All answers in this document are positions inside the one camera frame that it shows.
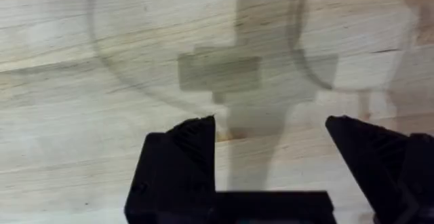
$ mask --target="wooden table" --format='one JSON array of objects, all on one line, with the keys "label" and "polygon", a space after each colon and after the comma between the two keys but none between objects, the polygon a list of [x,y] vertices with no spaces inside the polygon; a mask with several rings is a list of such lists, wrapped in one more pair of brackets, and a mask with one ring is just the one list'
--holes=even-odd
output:
[{"label": "wooden table", "polygon": [[372,211],[323,124],[434,132],[433,0],[0,0],[0,223],[126,223],[145,135],[218,121],[219,190]]}]

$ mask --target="wooden surface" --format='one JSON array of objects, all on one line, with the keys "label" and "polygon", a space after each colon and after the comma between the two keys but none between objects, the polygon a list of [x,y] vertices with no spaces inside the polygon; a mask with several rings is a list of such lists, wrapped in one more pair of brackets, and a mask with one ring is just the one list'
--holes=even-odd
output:
[{"label": "wooden surface", "polygon": [[217,188],[372,211],[323,124],[434,132],[434,0],[0,0],[0,223],[126,223],[144,136],[214,114]]}]

